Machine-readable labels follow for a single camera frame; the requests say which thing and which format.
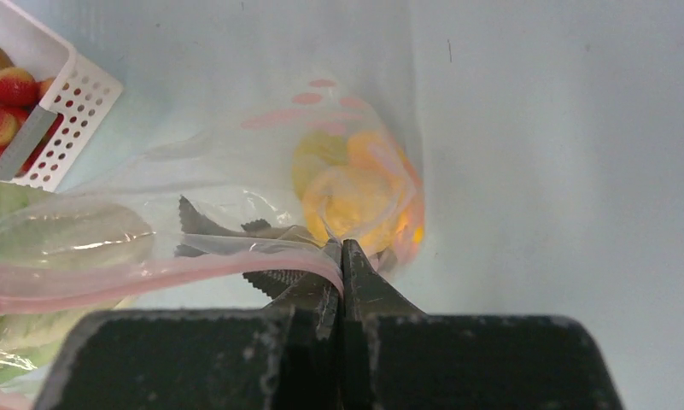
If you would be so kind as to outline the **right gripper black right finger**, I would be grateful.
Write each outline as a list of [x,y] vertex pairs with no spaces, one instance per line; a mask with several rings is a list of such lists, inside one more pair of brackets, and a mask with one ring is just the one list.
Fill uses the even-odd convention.
[[421,314],[372,267],[359,243],[353,239],[342,245],[344,315],[341,319],[341,400],[345,409],[372,409],[369,347],[363,319],[373,313]]

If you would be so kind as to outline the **green toy lettuce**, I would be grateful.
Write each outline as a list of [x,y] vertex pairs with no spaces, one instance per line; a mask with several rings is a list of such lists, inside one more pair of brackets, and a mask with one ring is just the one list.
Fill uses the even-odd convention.
[[[144,261],[152,228],[129,208],[94,202],[58,208],[53,194],[0,182],[0,290],[61,290],[82,272]],[[0,313],[0,384],[49,364],[86,314],[125,308],[129,296],[41,313]]]

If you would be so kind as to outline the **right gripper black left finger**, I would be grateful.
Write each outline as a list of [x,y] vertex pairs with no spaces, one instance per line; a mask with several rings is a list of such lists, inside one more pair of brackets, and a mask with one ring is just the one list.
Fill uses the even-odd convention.
[[[273,227],[266,220],[249,221],[233,231],[218,225],[185,197],[178,201],[181,230],[187,234],[268,238],[308,243],[299,225]],[[288,309],[293,317],[286,331],[280,363],[276,409],[340,409],[336,370],[337,314],[341,294],[336,286],[311,272],[265,270],[245,272],[244,279],[271,297],[267,309]]]

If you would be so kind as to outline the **yellow toy lemon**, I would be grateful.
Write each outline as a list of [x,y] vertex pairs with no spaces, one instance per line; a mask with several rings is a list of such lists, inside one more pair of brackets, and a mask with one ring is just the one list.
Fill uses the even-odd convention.
[[402,191],[363,168],[334,166],[318,174],[301,199],[306,226],[321,243],[354,239],[368,254],[390,247]]

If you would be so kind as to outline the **yellow toy mango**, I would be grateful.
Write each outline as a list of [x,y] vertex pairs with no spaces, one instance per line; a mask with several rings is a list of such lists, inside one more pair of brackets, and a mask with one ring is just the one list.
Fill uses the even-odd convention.
[[301,200],[307,186],[328,167],[345,165],[347,139],[323,130],[305,135],[296,145],[291,161],[291,180],[296,196]]

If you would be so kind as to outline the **clear zip top bag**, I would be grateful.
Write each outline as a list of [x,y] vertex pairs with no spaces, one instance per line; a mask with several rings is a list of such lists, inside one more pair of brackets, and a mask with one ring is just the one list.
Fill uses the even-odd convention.
[[[94,202],[129,208],[152,228],[154,248],[144,261],[93,268],[58,291],[12,295],[0,290],[0,313],[79,308],[123,296],[132,298],[129,307],[150,291],[249,269],[313,272],[340,284],[330,248],[346,239],[321,243],[312,236],[291,180],[294,149],[315,130],[342,135],[347,141],[356,132],[385,131],[400,145],[369,103],[332,79],[315,79],[296,96],[226,116],[192,138],[136,155],[93,182],[62,193],[48,191],[58,208]],[[242,224],[263,219],[273,227],[301,226],[310,241],[184,233],[178,217],[181,196],[230,230],[240,231]],[[391,246],[365,254],[385,272],[402,264]],[[0,409],[31,406],[38,382],[29,375],[35,371],[0,384]]]

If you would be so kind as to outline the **orange toy fruit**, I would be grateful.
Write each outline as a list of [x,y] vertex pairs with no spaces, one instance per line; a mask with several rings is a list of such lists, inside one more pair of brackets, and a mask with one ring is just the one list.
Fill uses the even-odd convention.
[[385,131],[356,132],[347,141],[349,164],[383,177],[392,188],[397,215],[392,218],[391,250],[398,262],[411,262],[424,240],[422,179],[396,140]]

